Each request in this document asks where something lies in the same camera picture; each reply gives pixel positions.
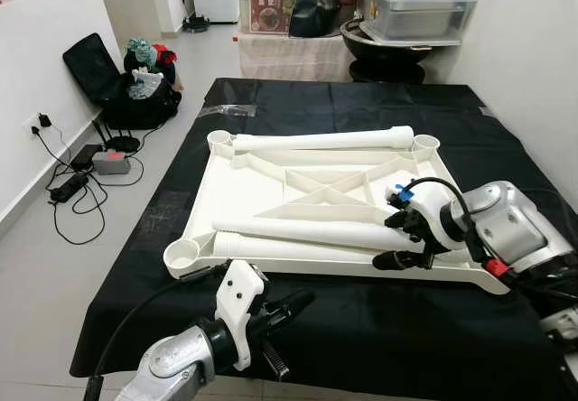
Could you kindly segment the black bag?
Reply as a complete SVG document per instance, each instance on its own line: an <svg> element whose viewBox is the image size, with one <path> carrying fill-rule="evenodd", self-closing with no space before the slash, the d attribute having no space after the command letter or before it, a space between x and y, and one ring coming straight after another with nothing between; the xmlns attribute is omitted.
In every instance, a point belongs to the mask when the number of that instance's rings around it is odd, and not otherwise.
<svg viewBox="0 0 578 401"><path fill-rule="evenodd" d="M315 38L327 36L334 29L341 0L294 0L289 18L290 37Z"/></svg>

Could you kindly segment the teal stuffed toy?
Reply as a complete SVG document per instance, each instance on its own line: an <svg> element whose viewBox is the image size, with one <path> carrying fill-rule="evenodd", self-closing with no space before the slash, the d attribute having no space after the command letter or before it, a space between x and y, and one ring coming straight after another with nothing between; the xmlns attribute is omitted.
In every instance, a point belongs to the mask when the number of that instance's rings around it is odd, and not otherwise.
<svg viewBox="0 0 578 401"><path fill-rule="evenodd" d="M148 39L134 37L129 38L126 44L124 68L127 72L147 68L149 72L157 72L160 67L156 65L160 53Z"/></svg>

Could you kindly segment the black router with antennas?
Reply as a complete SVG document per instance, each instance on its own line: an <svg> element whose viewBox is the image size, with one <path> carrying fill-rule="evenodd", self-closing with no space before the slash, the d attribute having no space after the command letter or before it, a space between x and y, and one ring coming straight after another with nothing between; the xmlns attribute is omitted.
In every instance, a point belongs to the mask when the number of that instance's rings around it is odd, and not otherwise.
<svg viewBox="0 0 578 401"><path fill-rule="evenodd" d="M113 135L112 129L104 123L102 117L95 117L92 124L95 126L96 133L98 133L104 149L125 154L140 152L142 146L140 138L133 137L132 134Z"/></svg>

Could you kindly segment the white plastic table leg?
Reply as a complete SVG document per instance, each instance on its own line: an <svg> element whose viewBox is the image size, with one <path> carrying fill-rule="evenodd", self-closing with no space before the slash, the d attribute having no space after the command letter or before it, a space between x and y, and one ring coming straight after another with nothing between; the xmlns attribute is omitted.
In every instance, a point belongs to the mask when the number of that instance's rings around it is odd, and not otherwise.
<svg viewBox="0 0 578 401"><path fill-rule="evenodd" d="M408 233L362 222L319 222L319 220L273 219L273 217L227 217L216 219L218 231L247 233L330 245L356 246L380 251L416 251L423 244Z"/></svg>
<svg viewBox="0 0 578 401"><path fill-rule="evenodd" d="M415 138L410 126L393 126L380 130L315 135L236 135L232 146L240 152L267 150L331 150L352 148L408 148Z"/></svg>
<svg viewBox="0 0 578 401"><path fill-rule="evenodd" d="M380 251L360 247L323 245L311 241L292 241L245 236L242 233L218 232L214 239L213 253L227 259L256 261L298 260L371 262Z"/></svg>

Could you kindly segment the black wall plug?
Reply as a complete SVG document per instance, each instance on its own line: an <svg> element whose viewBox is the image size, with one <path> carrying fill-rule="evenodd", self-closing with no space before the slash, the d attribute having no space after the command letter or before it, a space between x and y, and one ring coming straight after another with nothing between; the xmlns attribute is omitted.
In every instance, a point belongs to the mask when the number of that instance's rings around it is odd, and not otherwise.
<svg viewBox="0 0 578 401"><path fill-rule="evenodd" d="M37 135L42 129L52 127L53 123L49 116L37 113L37 115L32 115L26 120L26 125L30 128L30 132L33 135Z"/></svg>

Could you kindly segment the beige cloth covered bench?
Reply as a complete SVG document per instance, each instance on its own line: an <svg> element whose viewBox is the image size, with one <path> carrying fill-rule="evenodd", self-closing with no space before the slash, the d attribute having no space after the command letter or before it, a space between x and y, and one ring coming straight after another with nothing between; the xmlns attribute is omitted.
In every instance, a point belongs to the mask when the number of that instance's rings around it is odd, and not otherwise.
<svg viewBox="0 0 578 401"><path fill-rule="evenodd" d="M352 54L341 36L298 38L237 33L240 72L247 79L350 82Z"/></svg>

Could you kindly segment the clear plastic storage box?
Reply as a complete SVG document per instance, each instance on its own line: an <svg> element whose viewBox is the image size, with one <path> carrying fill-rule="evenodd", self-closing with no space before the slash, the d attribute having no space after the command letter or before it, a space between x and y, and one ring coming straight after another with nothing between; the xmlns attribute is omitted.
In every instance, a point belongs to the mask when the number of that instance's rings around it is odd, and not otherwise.
<svg viewBox="0 0 578 401"><path fill-rule="evenodd" d="M360 0L360 28L399 47L457 46L478 0Z"/></svg>

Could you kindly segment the red printed box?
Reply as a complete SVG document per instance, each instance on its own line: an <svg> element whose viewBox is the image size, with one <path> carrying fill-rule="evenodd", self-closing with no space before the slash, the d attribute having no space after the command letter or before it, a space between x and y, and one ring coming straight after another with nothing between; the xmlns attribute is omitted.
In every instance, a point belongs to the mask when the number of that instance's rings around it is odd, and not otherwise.
<svg viewBox="0 0 578 401"><path fill-rule="evenodd" d="M243 0L247 10L245 33L285 36L296 0Z"/></svg>

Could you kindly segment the black power strip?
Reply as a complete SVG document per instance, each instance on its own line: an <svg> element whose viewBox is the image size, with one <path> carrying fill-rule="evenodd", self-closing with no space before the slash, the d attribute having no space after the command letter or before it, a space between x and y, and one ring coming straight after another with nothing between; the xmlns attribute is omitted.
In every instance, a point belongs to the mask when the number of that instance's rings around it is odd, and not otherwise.
<svg viewBox="0 0 578 401"><path fill-rule="evenodd" d="M49 189L49 203L59 204L70 201L89 182L89 173L74 173L61 186Z"/></svg>

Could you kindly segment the grey box with red button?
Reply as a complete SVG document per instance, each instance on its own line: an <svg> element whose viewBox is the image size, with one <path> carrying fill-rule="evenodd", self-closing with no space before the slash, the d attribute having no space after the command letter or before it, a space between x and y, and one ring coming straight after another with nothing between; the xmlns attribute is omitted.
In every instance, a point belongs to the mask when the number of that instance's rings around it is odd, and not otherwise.
<svg viewBox="0 0 578 401"><path fill-rule="evenodd" d="M116 150L94 153L91 162L92 169L99 175L120 175L131 171L131 157Z"/></svg>

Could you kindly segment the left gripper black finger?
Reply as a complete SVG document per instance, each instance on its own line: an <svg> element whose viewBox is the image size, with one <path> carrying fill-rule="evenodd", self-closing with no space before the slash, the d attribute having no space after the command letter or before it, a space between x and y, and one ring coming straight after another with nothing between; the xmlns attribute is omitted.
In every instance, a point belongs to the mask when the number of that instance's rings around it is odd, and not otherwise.
<svg viewBox="0 0 578 401"><path fill-rule="evenodd" d="M293 322L302 311L314 302L315 293L309 290L294 291L288 296L274 299L265 305L264 328L276 330Z"/></svg>
<svg viewBox="0 0 578 401"><path fill-rule="evenodd" d="M290 369L285 363L284 357L276 350L273 343L268 338L260 339L260 351L263 355L268 367L272 369L275 380L282 383L289 377Z"/></svg>

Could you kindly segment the black round floor device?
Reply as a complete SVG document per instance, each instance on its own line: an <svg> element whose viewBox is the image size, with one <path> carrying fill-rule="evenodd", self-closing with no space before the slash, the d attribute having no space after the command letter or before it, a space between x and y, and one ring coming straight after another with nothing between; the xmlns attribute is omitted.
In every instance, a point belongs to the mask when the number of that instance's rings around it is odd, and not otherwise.
<svg viewBox="0 0 578 401"><path fill-rule="evenodd" d="M210 20L202 14L190 14L182 23L182 30L186 33L205 33L211 26Z"/></svg>

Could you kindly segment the red stuffed toy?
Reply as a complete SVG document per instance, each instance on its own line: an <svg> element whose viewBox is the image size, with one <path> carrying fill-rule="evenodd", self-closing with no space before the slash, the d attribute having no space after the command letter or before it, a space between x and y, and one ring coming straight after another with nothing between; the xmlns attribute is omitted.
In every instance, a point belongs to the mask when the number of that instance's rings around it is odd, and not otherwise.
<svg viewBox="0 0 578 401"><path fill-rule="evenodd" d="M155 66L158 68L166 68L173 66L177 61L177 54L171 51L168 46L164 43L153 43L153 49L155 50Z"/></svg>

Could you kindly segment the black round basin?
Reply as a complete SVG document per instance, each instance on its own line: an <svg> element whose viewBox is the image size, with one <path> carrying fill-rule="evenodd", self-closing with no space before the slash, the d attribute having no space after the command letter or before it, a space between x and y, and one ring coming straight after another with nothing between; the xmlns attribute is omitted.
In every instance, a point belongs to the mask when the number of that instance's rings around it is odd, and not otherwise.
<svg viewBox="0 0 578 401"><path fill-rule="evenodd" d="M426 71L423 61L459 49L454 45L388 45L377 42L362 28L363 18L354 17L340 25L344 47L352 55L348 75L352 82L404 83L421 86Z"/></svg>

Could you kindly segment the open black suitcase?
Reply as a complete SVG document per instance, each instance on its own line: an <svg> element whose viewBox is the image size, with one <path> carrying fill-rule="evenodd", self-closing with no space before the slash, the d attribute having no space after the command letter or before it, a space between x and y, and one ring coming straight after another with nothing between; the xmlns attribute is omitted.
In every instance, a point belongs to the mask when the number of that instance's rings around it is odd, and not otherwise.
<svg viewBox="0 0 578 401"><path fill-rule="evenodd" d="M87 99L100 108L99 117L111 129L148 130L176 117L182 93L168 76L152 96L133 100L126 89L131 72L120 72L99 37L92 33L62 54L63 62Z"/></svg>

